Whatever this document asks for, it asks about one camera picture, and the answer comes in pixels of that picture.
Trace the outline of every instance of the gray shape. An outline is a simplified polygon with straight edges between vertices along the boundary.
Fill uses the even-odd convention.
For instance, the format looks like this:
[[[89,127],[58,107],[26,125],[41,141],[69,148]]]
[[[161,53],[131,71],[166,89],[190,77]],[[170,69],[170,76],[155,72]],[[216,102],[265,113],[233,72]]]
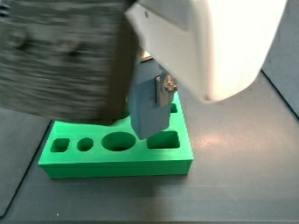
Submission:
[[[122,119],[138,51],[127,3],[10,3],[0,20],[3,108],[74,123]]]
[[[157,102],[155,77],[162,74],[155,61],[138,65],[129,96],[131,125],[141,139],[158,134],[170,127],[172,104]]]
[[[264,71],[299,116],[299,1],[289,0]]]
[[[181,96],[189,176],[53,180],[39,151],[5,221],[299,221],[299,125],[268,78],[217,104]]]
[[[50,120],[0,108],[0,217],[10,207]]]

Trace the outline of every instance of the gray table surface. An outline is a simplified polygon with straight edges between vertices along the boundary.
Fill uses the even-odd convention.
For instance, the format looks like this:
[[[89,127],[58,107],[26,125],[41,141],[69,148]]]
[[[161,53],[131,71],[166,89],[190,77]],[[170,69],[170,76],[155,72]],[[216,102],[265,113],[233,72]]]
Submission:
[[[41,150],[3,221],[299,221],[299,125],[268,78],[212,105],[181,90],[189,176],[51,180]]]
[[[264,71],[299,117],[299,1],[289,0]]]

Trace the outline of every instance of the green block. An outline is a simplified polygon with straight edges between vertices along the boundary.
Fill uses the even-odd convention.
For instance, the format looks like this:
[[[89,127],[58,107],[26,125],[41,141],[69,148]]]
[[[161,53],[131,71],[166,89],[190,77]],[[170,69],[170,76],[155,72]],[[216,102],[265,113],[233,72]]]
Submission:
[[[180,96],[170,128],[139,140],[130,116],[113,126],[54,124],[39,165],[53,179],[188,174],[193,147]]]

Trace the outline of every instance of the square hole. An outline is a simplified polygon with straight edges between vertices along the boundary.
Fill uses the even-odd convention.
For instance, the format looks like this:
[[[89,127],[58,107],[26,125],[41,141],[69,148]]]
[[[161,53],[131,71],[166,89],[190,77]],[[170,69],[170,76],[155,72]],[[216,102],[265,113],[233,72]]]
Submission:
[[[149,149],[178,149],[181,140],[177,131],[164,131],[146,140]]]
[[[51,152],[65,152],[70,148],[71,140],[69,138],[58,138],[53,142]]]
[[[177,104],[173,103],[173,106],[172,106],[172,113],[176,114],[178,113],[178,108],[177,108]]]

